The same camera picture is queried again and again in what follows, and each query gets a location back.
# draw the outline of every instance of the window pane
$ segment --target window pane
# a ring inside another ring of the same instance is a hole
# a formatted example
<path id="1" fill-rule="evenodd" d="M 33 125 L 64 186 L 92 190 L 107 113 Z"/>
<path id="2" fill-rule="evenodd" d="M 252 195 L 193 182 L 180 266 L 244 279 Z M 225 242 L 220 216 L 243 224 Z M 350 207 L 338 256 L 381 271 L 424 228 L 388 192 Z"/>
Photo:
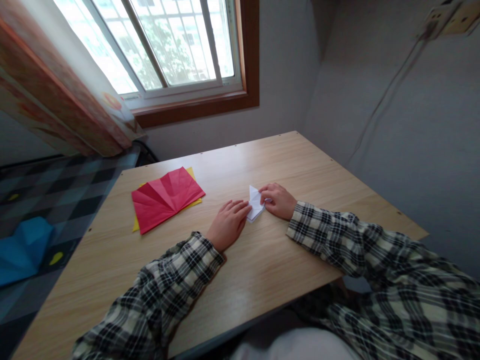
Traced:
<path id="1" fill-rule="evenodd" d="M 137 92 L 129 74 L 81 0 L 55 0 L 70 27 L 119 94 Z"/>
<path id="2" fill-rule="evenodd" d="M 200 6 L 191 0 L 132 3 L 170 85 L 215 79 Z"/>
<path id="3" fill-rule="evenodd" d="M 93 0 L 100 11 L 111 34 L 115 38 L 121 51 L 125 54 L 133 71 L 137 75 L 145 90 L 154 90 L 162 87 L 157 73 L 135 31 L 130 18 L 125 11 L 121 0 Z M 145 8 L 152 0 L 134 2 L 137 8 Z"/>
<path id="4" fill-rule="evenodd" d="M 215 37 L 216 55 L 222 78 L 234 76 L 232 48 L 230 46 L 229 21 L 225 0 L 208 0 L 211 27 Z"/>

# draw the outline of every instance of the wooden table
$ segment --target wooden table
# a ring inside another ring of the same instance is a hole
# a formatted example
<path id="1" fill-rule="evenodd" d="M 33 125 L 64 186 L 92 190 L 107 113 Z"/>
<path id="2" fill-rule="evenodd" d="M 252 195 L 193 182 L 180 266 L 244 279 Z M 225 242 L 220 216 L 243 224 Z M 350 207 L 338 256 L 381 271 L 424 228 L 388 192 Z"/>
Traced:
<path id="1" fill-rule="evenodd" d="M 193 167 L 206 192 L 189 208 L 141 236 L 132 233 L 131 192 L 179 167 Z M 337 162 L 292 131 L 124 171 L 91 229 L 20 344 L 14 359 L 66 359 L 74 341 L 100 322 L 140 268 L 190 232 L 208 230 L 220 206 L 248 199 L 256 188 L 277 182 L 297 199 L 419 240 L 427 235 L 403 213 Z M 226 263 L 180 324 L 169 357 L 180 354 L 301 295 L 342 273 L 290 241 L 288 223 L 267 211 L 247 223 L 225 255 Z"/>

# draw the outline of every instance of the window sill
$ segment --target window sill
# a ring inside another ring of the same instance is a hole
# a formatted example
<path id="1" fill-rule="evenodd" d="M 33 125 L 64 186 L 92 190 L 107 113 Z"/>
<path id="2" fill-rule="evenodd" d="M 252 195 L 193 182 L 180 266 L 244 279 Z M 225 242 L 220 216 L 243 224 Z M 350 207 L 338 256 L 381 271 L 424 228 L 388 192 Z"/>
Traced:
<path id="1" fill-rule="evenodd" d="M 202 118 L 260 105 L 260 97 L 246 91 L 235 91 L 201 99 L 182 101 L 132 110 L 142 128 Z"/>

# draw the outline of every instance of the floral curtain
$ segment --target floral curtain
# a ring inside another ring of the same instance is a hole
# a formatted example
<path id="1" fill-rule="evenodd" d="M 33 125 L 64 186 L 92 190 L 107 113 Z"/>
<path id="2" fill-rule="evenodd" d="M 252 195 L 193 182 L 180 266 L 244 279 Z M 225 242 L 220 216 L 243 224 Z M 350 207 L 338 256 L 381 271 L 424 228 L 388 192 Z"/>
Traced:
<path id="1" fill-rule="evenodd" d="M 145 135 L 52 0 L 0 1 L 0 110 L 65 155 Z"/>

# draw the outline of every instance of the hand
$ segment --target hand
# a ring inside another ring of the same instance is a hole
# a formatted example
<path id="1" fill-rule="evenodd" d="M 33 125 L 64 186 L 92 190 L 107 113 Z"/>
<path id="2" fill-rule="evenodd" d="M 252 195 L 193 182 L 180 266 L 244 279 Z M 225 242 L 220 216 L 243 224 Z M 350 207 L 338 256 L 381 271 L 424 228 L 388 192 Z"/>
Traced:
<path id="1" fill-rule="evenodd" d="M 287 189 L 276 182 L 265 185 L 260 190 L 260 205 L 265 203 L 265 208 L 275 216 L 285 220 L 292 220 L 297 200 Z M 271 199 L 271 202 L 265 202 L 265 199 Z"/>
<path id="2" fill-rule="evenodd" d="M 219 253 L 223 253 L 239 238 L 250 210 L 252 206 L 243 200 L 230 200 L 221 207 L 206 233 L 206 238 Z"/>

